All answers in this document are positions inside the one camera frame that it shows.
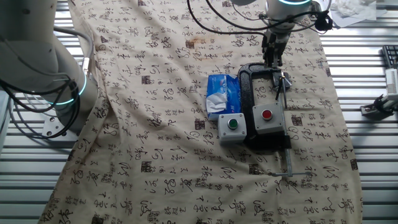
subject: green button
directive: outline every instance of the green button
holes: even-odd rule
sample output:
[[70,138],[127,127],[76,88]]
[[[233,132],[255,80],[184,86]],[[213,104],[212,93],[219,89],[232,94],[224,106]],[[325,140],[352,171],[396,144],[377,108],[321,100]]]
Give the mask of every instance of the green button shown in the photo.
[[238,121],[236,119],[231,119],[228,121],[228,127],[230,129],[236,129],[238,128]]

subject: metal grating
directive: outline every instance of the metal grating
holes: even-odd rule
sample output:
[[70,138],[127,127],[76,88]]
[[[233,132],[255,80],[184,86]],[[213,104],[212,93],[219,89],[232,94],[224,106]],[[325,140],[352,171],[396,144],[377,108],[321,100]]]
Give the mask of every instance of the metal grating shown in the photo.
[[[386,94],[379,50],[398,44],[398,2],[377,0],[377,7],[388,13],[374,22],[329,31],[321,40],[357,155],[364,190],[363,223],[393,224],[398,223],[397,116],[370,122],[359,110]],[[67,1],[58,1],[55,23],[73,27]],[[77,60],[83,58],[76,37],[56,35]],[[22,114],[41,131],[44,115]],[[0,156],[0,223],[37,223],[72,146],[73,142],[33,141],[9,125]]]

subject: blue tissue box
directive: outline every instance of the blue tissue box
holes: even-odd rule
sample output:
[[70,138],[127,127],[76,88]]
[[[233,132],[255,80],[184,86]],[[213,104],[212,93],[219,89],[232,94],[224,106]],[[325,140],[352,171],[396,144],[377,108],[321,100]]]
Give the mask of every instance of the blue tissue box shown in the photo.
[[236,75],[209,75],[206,110],[210,121],[220,114],[241,113],[241,88]]

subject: beige tablecloth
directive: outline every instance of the beige tablecloth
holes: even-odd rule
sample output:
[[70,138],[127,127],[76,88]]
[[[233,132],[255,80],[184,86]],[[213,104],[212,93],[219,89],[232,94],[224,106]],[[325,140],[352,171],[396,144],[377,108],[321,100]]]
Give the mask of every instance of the beige tablecloth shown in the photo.
[[[256,18],[258,2],[239,10]],[[241,25],[264,25],[229,1],[212,4]],[[205,107],[207,76],[262,61],[261,36],[205,31],[185,1],[69,5],[75,28],[93,35],[99,95],[40,223],[361,222],[358,167],[317,33],[293,33],[282,67],[293,83],[285,111],[293,168],[311,175],[272,177],[285,171],[284,154],[221,147]],[[192,7],[206,26],[237,30],[204,0]],[[257,104],[274,102],[270,82],[254,89]]]

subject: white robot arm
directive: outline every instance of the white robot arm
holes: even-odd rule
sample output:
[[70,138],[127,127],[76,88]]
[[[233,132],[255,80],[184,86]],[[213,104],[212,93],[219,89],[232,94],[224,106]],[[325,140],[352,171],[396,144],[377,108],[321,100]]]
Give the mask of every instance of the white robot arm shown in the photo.
[[56,5],[57,0],[0,1],[0,85],[11,97],[14,91],[41,95],[65,127],[79,132],[98,90],[53,34]]

